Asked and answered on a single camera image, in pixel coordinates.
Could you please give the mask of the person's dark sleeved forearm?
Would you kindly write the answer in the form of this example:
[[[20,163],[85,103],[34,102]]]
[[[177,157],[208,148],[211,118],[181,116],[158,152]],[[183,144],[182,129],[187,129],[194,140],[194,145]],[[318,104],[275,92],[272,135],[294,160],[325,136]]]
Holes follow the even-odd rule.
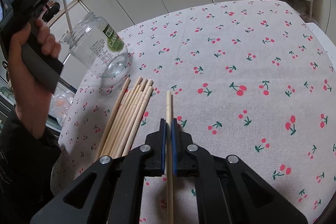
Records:
[[[60,154],[48,128],[37,139],[9,114],[1,131],[1,223],[30,223],[54,198],[51,172]]]

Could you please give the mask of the person's left hand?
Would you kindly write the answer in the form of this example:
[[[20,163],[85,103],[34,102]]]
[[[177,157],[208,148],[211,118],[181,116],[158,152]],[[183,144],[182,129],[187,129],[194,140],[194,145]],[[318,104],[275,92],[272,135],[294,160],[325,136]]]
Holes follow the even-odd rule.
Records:
[[[8,68],[15,95],[15,113],[28,132],[39,139],[45,131],[52,93],[35,80],[22,61],[22,47],[30,33],[31,25],[27,23],[12,36]]]

